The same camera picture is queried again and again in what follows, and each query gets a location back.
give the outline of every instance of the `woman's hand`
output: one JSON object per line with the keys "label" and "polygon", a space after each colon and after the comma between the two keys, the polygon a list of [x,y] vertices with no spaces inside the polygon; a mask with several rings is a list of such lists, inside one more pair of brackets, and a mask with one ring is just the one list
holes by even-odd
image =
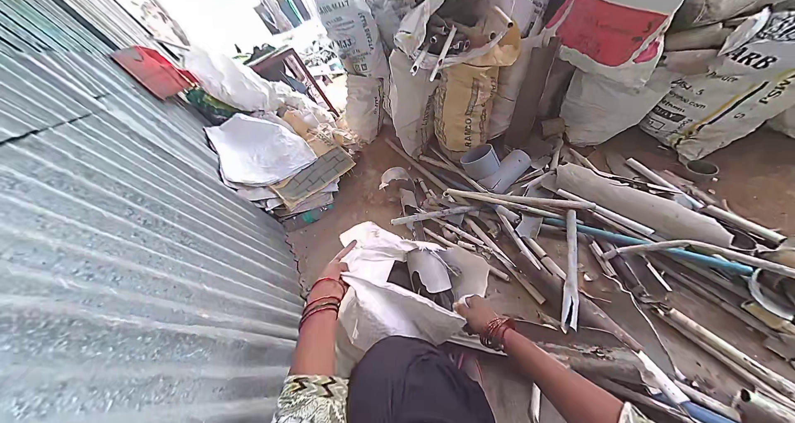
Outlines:
{"label": "woman's hand", "polygon": [[467,320],[472,331],[478,334],[482,334],[486,330],[486,324],[497,317],[497,313],[481,296],[467,297],[466,305],[456,302],[454,308],[455,312]]}
{"label": "woman's hand", "polygon": [[[323,273],[320,274],[317,278],[332,278],[335,280],[339,280],[342,277],[342,273],[346,273],[348,270],[347,263],[344,263],[340,260],[343,259],[344,256],[348,255],[353,250],[353,247],[356,245],[356,240],[353,240],[349,245],[345,246],[344,249],[340,251],[323,269]],[[322,281],[321,283],[316,284],[312,291],[309,292],[308,301],[312,301],[318,297],[327,297],[327,296],[334,296],[339,297],[342,299],[342,296],[345,294],[345,290],[343,286],[335,281]]]}

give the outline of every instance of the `pile of sacks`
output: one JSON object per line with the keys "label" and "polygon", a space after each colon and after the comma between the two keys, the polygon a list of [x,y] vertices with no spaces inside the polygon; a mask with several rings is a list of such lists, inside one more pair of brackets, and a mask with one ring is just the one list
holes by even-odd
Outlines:
{"label": "pile of sacks", "polygon": [[433,134],[464,152],[504,133],[531,50],[553,36],[561,50],[537,119],[559,115],[575,145],[640,124],[694,160],[765,121],[795,135],[784,113],[795,104],[795,0],[476,0],[479,23],[496,6],[511,26],[445,58],[436,77],[423,40],[445,0],[315,1],[353,86],[349,104],[364,104],[347,123],[369,141],[390,116],[412,156]]}

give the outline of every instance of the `blue pipe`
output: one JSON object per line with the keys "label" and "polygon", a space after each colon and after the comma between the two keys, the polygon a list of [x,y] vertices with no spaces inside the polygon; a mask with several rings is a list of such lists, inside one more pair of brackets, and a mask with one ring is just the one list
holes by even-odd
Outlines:
{"label": "blue pipe", "polygon": [[[544,224],[554,225],[555,227],[566,227],[565,221],[563,221],[562,219],[555,219],[555,218],[544,218]],[[582,232],[583,234],[591,235],[592,237],[602,238],[617,245],[629,246],[629,245],[648,244],[648,242],[644,242],[643,240],[639,240],[638,238],[627,237],[621,234],[614,234],[612,232],[596,229],[595,227],[589,227],[587,225],[578,224],[577,230],[579,232]],[[742,265],[740,263],[735,263],[733,261],[721,260],[720,258],[716,258],[714,256],[697,254],[695,252],[690,252],[689,250],[665,249],[665,252],[667,252],[670,255],[682,258],[684,260],[692,261],[693,263],[697,263],[699,265],[706,265],[711,268],[723,269],[731,271],[732,273],[743,274],[743,275],[751,275],[754,273],[754,268],[751,268],[750,266]]]}
{"label": "blue pipe", "polygon": [[[652,395],[652,398],[672,406],[671,400],[669,400],[663,394]],[[701,407],[692,401],[685,401],[682,403],[682,407],[684,407],[684,410],[688,411],[690,417],[694,418],[696,421],[702,421],[703,423],[736,423],[736,421],[725,418],[719,413],[715,413],[708,408]]]}

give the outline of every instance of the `red object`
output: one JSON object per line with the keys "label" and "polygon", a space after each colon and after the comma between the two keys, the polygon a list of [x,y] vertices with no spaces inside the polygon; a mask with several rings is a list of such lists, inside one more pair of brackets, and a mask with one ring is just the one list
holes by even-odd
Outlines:
{"label": "red object", "polygon": [[[605,0],[566,0],[546,28],[563,21],[556,32],[563,46],[615,67],[630,61],[667,17]],[[649,59],[637,58],[637,62]]]}
{"label": "red object", "polygon": [[111,58],[161,100],[198,84],[190,72],[174,67],[154,49],[132,46],[111,53]]}

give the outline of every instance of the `green object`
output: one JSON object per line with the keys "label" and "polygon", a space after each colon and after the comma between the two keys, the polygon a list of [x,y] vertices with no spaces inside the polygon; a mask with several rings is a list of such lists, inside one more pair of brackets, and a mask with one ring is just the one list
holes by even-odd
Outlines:
{"label": "green object", "polygon": [[195,106],[201,115],[207,118],[212,124],[217,125],[224,123],[237,113],[247,114],[234,106],[222,102],[209,93],[204,92],[204,89],[201,88],[189,90],[185,98],[188,99],[188,103]]}

